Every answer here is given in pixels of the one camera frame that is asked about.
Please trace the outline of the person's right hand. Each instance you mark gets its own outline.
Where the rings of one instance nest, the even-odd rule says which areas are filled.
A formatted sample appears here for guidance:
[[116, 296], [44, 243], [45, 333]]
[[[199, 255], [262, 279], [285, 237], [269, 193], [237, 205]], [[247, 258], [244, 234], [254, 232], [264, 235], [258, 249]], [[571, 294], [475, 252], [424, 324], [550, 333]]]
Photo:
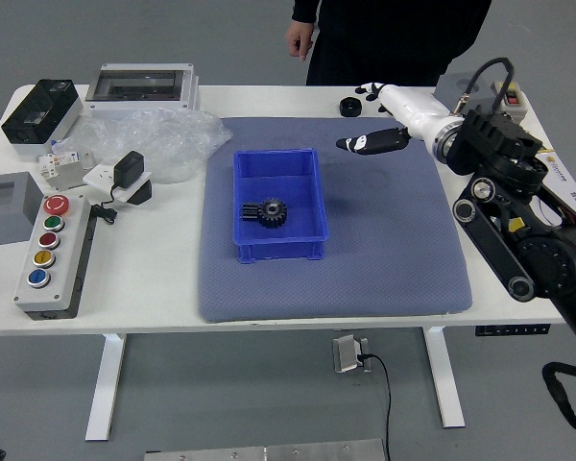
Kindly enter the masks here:
[[285, 34], [289, 56], [305, 61], [312, 46], [314, 24], [292, 20]]

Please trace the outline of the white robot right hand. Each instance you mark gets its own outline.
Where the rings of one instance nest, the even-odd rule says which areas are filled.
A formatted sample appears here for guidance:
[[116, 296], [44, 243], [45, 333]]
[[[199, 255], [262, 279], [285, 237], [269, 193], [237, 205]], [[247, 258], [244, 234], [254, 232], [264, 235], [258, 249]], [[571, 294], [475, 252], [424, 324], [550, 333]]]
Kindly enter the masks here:
[[366, 93], [368, 101], [378, 99], [381, 107], [403, 128], [341, 138], [336, 141], [338, 148], [363, 156], [377, 155], [402, 150], [414, 138], [424, 142], [433, 158], [444, 161], [450, 139], [456, 135], [462, 118], [452, 115], [432, 94], [412, 87], [380, 83], [360, 85], [355, 92]]

